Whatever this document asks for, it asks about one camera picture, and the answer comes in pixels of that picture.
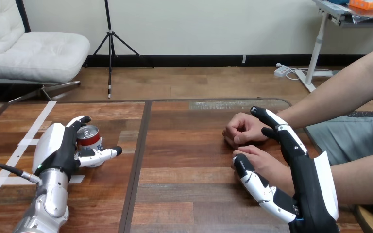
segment gray shorts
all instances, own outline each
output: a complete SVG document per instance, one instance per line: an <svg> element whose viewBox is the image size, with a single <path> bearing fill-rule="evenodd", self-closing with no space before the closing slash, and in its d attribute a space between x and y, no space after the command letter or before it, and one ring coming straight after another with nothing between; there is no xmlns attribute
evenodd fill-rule
<svg viewBox="0 0 373 233"><path fill-rule="evenodd" d="M373 117L341 116L307 130L319 149L327 151L331 165L373 155Z"/></svg>

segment power strip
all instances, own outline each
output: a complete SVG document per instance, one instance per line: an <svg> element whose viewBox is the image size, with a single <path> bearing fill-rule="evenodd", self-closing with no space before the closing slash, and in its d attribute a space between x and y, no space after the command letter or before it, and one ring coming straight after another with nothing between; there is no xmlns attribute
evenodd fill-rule
<svg viewBox="0 0 373 233"><path fill-rule="evenodd" d="M291 72L291 69L287 66L281 65L278 69L274 71L274 75L277 77L285 77L288 73Z"/></svg>

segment black cable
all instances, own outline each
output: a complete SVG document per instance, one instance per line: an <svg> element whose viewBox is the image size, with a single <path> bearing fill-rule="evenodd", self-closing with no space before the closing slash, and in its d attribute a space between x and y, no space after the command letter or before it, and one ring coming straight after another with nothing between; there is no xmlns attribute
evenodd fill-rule
<svg viewBox="0 0 373 233"><path fill-rule="evenodd" d="M6 164L0 164L0 168L2 168L4 170L7 170L7 171L10 171L17 176L22 176L22 173L23 173L23 170L20 170L18 168L14 168L13 166L8 166Z"/></svg>

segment robotic arm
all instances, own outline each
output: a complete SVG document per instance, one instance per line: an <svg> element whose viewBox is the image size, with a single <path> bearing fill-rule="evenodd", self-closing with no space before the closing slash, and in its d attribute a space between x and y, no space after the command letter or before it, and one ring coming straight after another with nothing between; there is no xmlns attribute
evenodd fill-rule
<svg viewBox="0 0 373 233"><path fill-rule="evenodd" d="M36 196L13 233L58 233L69 217L68 182L79 167L112 159L122 153L121 147L86 150L75 154L79 128L91 120L74 118L66 127L55 123L39 139L34 154L34 175L22 177L36 183Z"/></svg>
<svg viewBox="0 0 373 233"><path fill-rule="evenodd" d="M326 152L310 159L305 145L280 117L255 106L251 114L272 128L263 128L262 133L281 144L283 157L291 169L295 195L290 197L270 187L247 157L239 154L233 163L246 189L262 208L288 223L292 233L338 233L338 202Z"/></svg>

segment fist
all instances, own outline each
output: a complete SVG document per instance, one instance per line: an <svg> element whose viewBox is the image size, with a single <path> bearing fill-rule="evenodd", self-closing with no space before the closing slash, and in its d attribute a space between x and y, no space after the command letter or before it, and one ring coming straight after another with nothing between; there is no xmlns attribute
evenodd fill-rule
<svg viewBox="0 0 373 233"><path fill-rule="evenodd" d="M238 113L225 126L222 135L226 142L236 149L238 146L250 141L267 140L268 138L261 132L264 127L269 128L252 115Z"/></svg>

